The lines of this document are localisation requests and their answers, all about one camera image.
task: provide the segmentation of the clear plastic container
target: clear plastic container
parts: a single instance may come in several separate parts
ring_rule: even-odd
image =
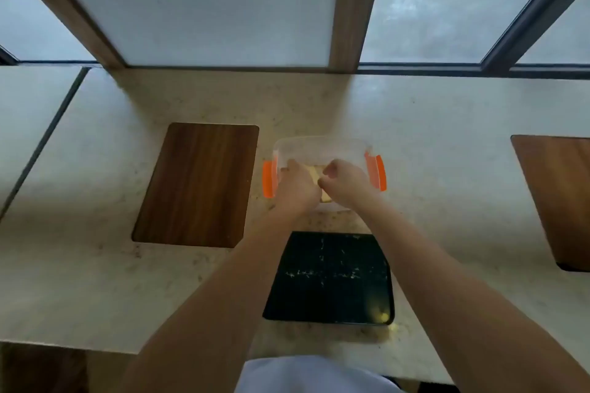
[[[343,159],[362,168],[369,180],[381,191],[387,189],[385,167],[380,155],[373,155],[372,146],[354,138],[337,136],[304,136],[283,138],[273,146],[273,159],[262,166],[262,190],[267,198],[274,197],[281,168],[289,159],[303,165],[325,166],[334,159]],[[320,203],[316,211],[348,210],[335,202]]]

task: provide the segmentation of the wooden cutting board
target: wooden cutting board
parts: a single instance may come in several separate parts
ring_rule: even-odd
[[[231,247],[244,233],[258,126],[172,123],[132,239]]]
[[[514,135],[512,145],[557,265],[590,271],[590,138]]]

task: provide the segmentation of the speckled countertop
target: speckled countertop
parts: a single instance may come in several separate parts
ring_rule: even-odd
[[[371,142],[384,194],[590,369],[590,274],[557,268],[512,134],[589,136],[577,81],[294,73],[90,71],[0,224],[0,339],[135,353],[227,255],[138,244],[131,232],[171,122],[260,127],[246,227],[269,202],[273,143]],[[364,232],[352,212],[302,230]],[[317,353],[374,372],[449,381],[394,281],[390,328],[261,320],[251,357]]]

